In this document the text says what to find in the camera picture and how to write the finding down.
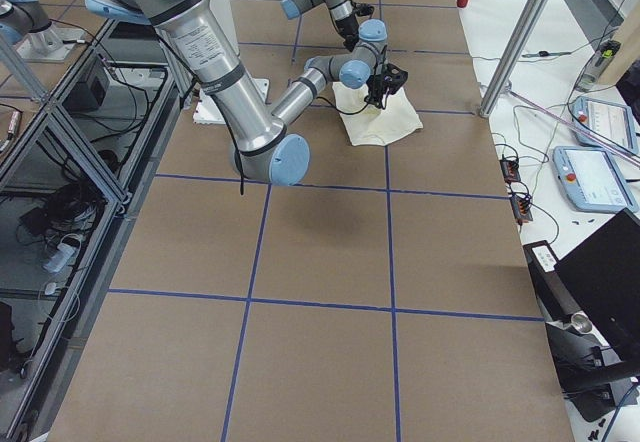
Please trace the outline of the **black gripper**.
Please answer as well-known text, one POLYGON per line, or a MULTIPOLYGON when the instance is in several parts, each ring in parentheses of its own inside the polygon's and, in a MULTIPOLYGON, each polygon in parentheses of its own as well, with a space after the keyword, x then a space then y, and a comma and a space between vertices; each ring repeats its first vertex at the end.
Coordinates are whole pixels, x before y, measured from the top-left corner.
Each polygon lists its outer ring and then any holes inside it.
POLYGON ((390 77, 383 74, 372 75, 367 80, 367 95, 365 103, 377 109, 386 108, 386 100, 389 95, 390 77))
POLYGON ((353 51, 359 41, 359 25, 343 27, 342 39, 344 48, 348 51, 353 51))

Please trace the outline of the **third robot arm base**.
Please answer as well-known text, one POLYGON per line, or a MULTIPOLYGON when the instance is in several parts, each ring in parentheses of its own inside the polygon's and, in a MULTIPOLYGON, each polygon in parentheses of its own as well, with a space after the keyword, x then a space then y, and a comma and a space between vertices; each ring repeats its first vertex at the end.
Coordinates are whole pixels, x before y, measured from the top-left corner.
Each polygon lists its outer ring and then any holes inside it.
POLYGON ((29 62, 63 62, 86 42, 80 28, 59 27, 39 0, 1 0, 1 38, 29 62))

